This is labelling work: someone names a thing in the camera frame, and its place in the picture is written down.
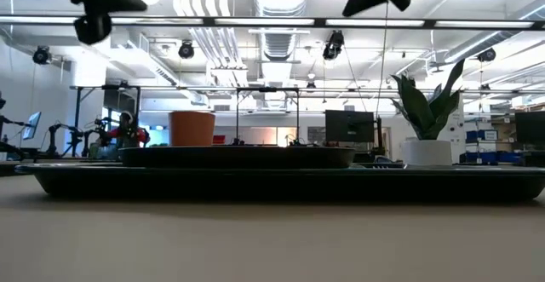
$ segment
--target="potted plant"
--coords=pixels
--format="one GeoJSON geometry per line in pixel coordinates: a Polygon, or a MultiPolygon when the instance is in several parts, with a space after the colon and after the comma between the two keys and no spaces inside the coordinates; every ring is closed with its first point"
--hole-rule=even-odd
{"type": "Polygon", "coordinates": [[[458,108],[460,90],[453,94],[452,85],[462,75],[465,60],[458,62],[445,88],[437,86],[429,98],[416,88],[415,82],[406,76],[392,76],[398,83],[400,102],[392,100],[416,132],[418,140],[406,141],[402,146],[403,159],[413,165],[452,165],[450,141],[438,141],[449,116],[458,108]]]}

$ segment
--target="orange container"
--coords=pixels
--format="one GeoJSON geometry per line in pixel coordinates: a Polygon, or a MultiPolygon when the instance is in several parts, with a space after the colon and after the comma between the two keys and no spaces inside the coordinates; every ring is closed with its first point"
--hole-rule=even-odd
{"type": "Polygon", "coordinates": [[[171,112],[169,135],[172,147],[212,146],[215,115],[207,112],[171,112]]]}

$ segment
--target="table surface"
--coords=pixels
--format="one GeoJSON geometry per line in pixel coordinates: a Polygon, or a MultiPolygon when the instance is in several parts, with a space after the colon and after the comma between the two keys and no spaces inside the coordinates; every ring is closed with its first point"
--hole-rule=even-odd
{"type": "Polygon", "coordinates": [[[6,177],[0,281],[543,282],[541,201],[59,201],[32,176],[6,177]]]}

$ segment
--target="snake plant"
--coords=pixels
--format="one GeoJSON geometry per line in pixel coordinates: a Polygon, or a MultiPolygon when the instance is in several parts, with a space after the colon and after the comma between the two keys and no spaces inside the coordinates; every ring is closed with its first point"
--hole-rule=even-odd
{"type": "Polygon", "coordinates": [[[392,99],[395,107],[409,121],[421,141],[437,140],[439,133],[446,126],[449,115],[458,108],[460,102],[460,90],[453,94],[452,86],[462,75],[465,60],[458,62],[450,72],[445,88],[438,85],[433,95],[426,96],[416,88],[415,82],[405,75],[392,78],[398,83],[400,102],[392,99]]]}

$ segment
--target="black plastic tray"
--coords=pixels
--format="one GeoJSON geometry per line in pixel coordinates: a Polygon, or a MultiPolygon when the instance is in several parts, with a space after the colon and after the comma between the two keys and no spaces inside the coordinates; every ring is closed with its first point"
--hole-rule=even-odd
{"type": "Polygon", "coordinates": [[[21,165],[59,196],[259,201],[521,201],[545,187],[525,168],[188,170],[121,165],[21,165]]]}
{"type": "Polygon", "coordinates": [[[355,150],[340,147],[151,147],[119,150],[125,166],[204,169],[347,168],[355,150]]]}

